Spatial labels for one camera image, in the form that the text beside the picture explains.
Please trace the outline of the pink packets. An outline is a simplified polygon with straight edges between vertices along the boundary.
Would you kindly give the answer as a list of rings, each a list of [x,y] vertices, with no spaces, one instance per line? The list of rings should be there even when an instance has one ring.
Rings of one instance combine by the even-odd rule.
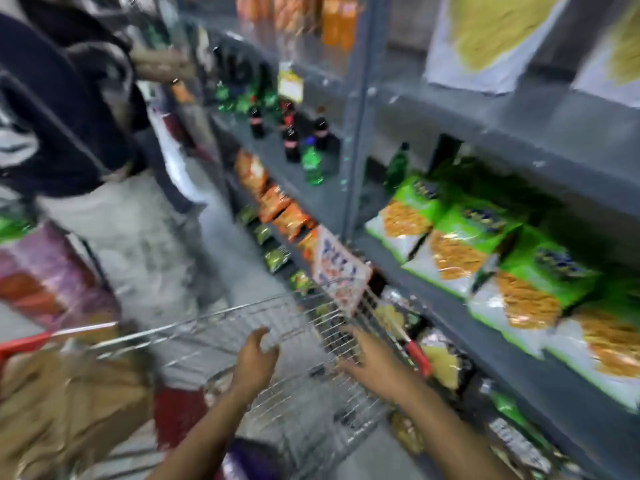
[[[48,221],[0,216],[0,303],[52,331],[119,319],[115,298]]]

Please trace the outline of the green snack packet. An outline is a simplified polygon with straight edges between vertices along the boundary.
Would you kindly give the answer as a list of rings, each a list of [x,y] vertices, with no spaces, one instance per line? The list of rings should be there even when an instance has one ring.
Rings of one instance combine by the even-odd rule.
[[[401,267],[466,299],[500,245],[522,225],[523,220],[507,209],[464,194],[453,201],[413,258]]]
[[[542,359],[562,314],[594,290],[598,277],[548,234],[525,225],[467,307],[509,343]]]
[[[413,172],[405,177],[388,204],[366,222],[365,231],[404,264],[446,208],[437,183]]]
[[[640,411],[640,277],[606,278],[562,318],[545,350],[628,411]]]

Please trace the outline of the orange packets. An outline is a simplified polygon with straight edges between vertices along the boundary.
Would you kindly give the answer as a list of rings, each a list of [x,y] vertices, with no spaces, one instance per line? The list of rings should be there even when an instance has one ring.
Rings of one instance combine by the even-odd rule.
[[[313,33],[320,26],[324,0],[235,0],[240,19],[272,22],[275,29],[294,36]]]

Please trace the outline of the brown bag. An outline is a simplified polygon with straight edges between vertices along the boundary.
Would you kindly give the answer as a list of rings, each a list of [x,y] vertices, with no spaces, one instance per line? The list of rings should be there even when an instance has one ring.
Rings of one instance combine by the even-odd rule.
[[[71,480],[147,423],[152,405],[130,356],[75,345],[17,354],[0,366],[0,480]]]

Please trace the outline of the cola bottle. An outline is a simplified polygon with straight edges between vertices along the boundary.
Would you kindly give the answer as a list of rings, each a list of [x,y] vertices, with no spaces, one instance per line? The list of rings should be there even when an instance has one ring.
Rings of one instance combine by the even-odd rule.
[[[250,107],[247,116],[252,136],[256,139],[264,138],[266,132],[263,125],[262,110],[256,95],[250,97]]]
[[[298,131],[294,126],[294,116],[287,115],[284,117],[283,144],[285,158],[290,163],[300,163],[300,139]]]
[[[314,120],[314,138],[316,149],[320,152],[327,150],[330,140],[330,124],[326,119],[324,105],[320,105],[316,110],[316,119]]]

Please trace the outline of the printed paper sign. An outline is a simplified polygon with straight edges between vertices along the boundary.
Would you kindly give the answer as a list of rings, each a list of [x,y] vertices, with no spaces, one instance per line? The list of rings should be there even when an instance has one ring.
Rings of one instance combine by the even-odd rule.
[[[336,302],[341,311],[353,317],[372,276],[372,268],[356,257],[325,226],[319,225],[313,279]]]

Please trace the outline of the orange snack packet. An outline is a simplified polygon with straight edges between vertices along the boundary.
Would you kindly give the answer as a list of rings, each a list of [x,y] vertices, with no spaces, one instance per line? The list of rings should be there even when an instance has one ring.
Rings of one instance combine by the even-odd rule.
[[[313,230],[316,223],[299,204],[291,202],[274,220],[273,225],[289,242],[293,242],[302,231]]]
[[[241,185],[254,198],[260,199],[266,192],[269,176],[258,156],[240,148],[236,154],[234,171]]]
[[[310,267],[314,265],[319,227],[315,226],[298,243],[299,250]]]
[[[272,222],[292,202],[279,185],[272,185],[259,199],[258,217],[261,223]]]

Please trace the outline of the red object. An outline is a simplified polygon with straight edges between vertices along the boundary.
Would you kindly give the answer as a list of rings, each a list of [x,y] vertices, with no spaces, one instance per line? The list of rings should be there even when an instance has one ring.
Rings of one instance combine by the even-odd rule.
[[[162,386],[154,394],[154,427],[159,451],[176,448],[205,416],[204,389]]]

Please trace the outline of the yellow price tag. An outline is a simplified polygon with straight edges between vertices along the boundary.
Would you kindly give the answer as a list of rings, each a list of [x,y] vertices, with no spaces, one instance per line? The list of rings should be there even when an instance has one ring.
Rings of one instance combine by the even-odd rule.
[[[304,100],[305,81],[293,69],[290,61],[278,64],[277,94],[295,104],[301,104]]]

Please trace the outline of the person's left hand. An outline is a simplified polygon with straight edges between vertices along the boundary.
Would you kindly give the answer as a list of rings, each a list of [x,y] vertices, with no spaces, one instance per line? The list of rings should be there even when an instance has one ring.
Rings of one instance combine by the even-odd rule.
[[[275,373],[276,367],[268,367],[265,359],[265,352],[270,347],[263,349],[261,346],[262,340],[268,332],[267,327],[253,330],[237,356],[230,391],[245,405],[254,402],[258,395],[268,387]]]

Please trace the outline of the white printed packet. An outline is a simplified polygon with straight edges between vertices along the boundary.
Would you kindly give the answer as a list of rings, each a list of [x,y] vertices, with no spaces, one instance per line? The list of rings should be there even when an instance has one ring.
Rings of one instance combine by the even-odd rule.
[[[486,423],[485,433],[492,453],[519,480],[550,480],[554,469],[534,444],[508,421],[497,417]]]

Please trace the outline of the dark green bottle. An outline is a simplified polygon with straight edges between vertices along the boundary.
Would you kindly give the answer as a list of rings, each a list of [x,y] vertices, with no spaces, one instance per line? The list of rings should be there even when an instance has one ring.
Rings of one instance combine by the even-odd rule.
[[[400,186],[405,179],[409,162],[409,151],[410,144],[404,141],[389,161],[383,186],[390,194],[396,192],[398,186]]]

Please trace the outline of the large white yellow packet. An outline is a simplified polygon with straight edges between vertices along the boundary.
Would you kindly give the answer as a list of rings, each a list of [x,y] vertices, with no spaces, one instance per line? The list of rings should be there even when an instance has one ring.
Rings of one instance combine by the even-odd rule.
[[[571,88],[640,109],[640,0],[614,2]]]
[[[512,93],[570,0],[441,0],[423,78]]]

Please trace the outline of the orange drink bottles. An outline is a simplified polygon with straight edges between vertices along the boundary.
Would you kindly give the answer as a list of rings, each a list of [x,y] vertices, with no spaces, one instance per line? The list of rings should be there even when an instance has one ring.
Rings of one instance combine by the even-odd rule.
[[[323,43],[350,52],[355,44],[358,14],[358,0],[323,0]]]

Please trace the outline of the clear yellow packet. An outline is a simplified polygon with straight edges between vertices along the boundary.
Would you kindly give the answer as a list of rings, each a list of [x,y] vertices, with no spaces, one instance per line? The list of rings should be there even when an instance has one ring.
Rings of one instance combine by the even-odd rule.
[[[398,341],[416,339],[429,325],[427,318],[418,314],[410,301],[390,285],[381,291],[373,315],[385,331]]]

